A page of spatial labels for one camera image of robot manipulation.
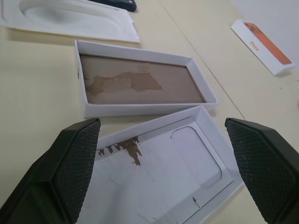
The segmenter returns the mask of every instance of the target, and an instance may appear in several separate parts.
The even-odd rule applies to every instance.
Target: paper packaging
[[[252,22],[237,20],[231,29],[273,75],[295,67],[290,59]]]
[[[97,148],[78,224],[198,224],[243,184],[202,106],[100,138]]]
[[[210,109],[217,104],[217,99],[212,92],[211,88],[209,87],[207,81],[203,77],[200,69],[197,67],[196,63],[192,58],[179,56],[179,55],[172,55],[172,54],[165,54],[159,53],[155,51],[143,50],[143,49],[135,49],[135,48],[128,48],[116,45],[109,45],[109,44],[100,44],[94,42],[85,42],[85,41],[76,41],[76,55],[78,61],[78,76],[80,81],[80,88],[81,88],[81,95],[82,95],[82,102],[85,111],[85,117],[99,117],[99,116],[126,116],[126,115],[145,115],[145,114],[167,114],[173,113],[180,110],[188,109],[194,106],[203,105],[206,109]],[[95,58],[101,57],[101,61],[94,61]],[[133,84],[126,83],[126,78],[131,75],[131,72],[126,72],[126,70],[120,74],[118,66],[107,66],[108,63],[112,63],[111,60],[114,60],[117,64],[121,64],[121,60],[126,63],[135,64],[140,63],[141,65],[134,65],[136,69],[139,70],[138,75],[142,73],[144,77],[141,79],[144,83],[151,82],[152,83],[152,90],[151,91],[143,91],[142,89],[134,89]],[[91,78],[94,78],[97,71],[101,71],[101,75],[104,74],[108,79],[108,82],[105,83],[105,87],[110,85],[110,88],[114,87],[120,89],[118,93],[122,93],[118,97],[114,97],[115,92],[105,93],[105,97],[103,99],[102,104],[93,104],[95,100],[90,95],[86,94],[88,90],[89,94],[90,91],[93,92],[94,95],[98,93],[102,93],[102,90],[96,89],[95,91],[90,89],[89,83],[90,80],[86,79],[83,74],[83,66],[82,62],[85,63],[85,69],[88,66],[92,67],[89,72],[94,73],[91,74]],[[150,64],[150,68],[147,68],[145,65],[146,63]],[[184,68],[188,71],[188,78],[191,80],[194,89],[198,89],[199,92],[192,93],[192,88],[186,87],[185,91],[178,91],[178,93],[173,92],[174,86],[177,84],[184,83],[184,86],[190,85],[187,83],[186,79],[181,79],[179,82],[171,84],[175,82],[178,76],[175,76],[173,73],[173,77],[169,78],[169,82],[165,80],[167,76],[171,76],[170,67],[179,67]],[[161,76],[159,77],[157,73],[157,69],[168,69],[168,72],[162,72]],[[113,83],[110,83],[111,78],[117,77],[117,81],[114,80]],[[134,96],[139,96],[141,99],[134,99]],[[184,101],[188,98],[191,103],[184,103]],[[133,99],[134,104],[129,104],[126,102],[126,99]]]

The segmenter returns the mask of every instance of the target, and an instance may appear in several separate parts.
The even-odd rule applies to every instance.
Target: white table
[[[299,73],[275,77],[263,66],[230,30],[242,18],[231,3],[136,2],[131,16],[141,45],[111,43],[193,57],[219,99],[211,115],[226,136],[226,117],[247,119],[275,128],[299,148]],[[74,38],[0,28],[0,103],[2,205],[59,132],[84,119]],[[100,135],[156,117],[102,118]],[[207,222],[265,223],[245,187]]]

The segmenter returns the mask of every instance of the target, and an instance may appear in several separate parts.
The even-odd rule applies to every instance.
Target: packaging
[[[231,29],[273,75],[279,75],[295,67],[290,59],[254,23],[237,20]]]
[[[217,99],[192,58],[76,41],[85,117],[168,114]]]
[[[243,184],[202,106],[99,138],[97,149],[78,224],[198,224]]]

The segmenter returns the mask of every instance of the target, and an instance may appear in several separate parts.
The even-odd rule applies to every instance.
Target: cardboard insert
[[[80,55],[90,104],[205,103],[185,66]]]

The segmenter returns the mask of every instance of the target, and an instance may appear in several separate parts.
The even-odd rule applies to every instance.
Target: white box
[[[84,104],[84,115],[86,118],[99,116],[127,116],[145,114],[168,114],[188,109],[194,106],[203,105],[206,109],[217,104],[217,99],[209,87],[202,72],[190,57],[159,53],[155,51],[128,48],[109,44],[94,42],[76,41],[76,55],[78,61],[78,76]],[[82,65],[79,54],[129,59],[145,62],[164,63],[179,66],[186,66],[192,76],[194,84],[200,90],[206,103],[195,104],[131,104],[131,105],[95,105],[87,101]]]
[[[100,138],[77,223],[198,224],[242,184],[232,147],[198,106]]]
[[[290,59],[253,22],[237,20],[231,29],[273,75],[279,75],[295,67]]]

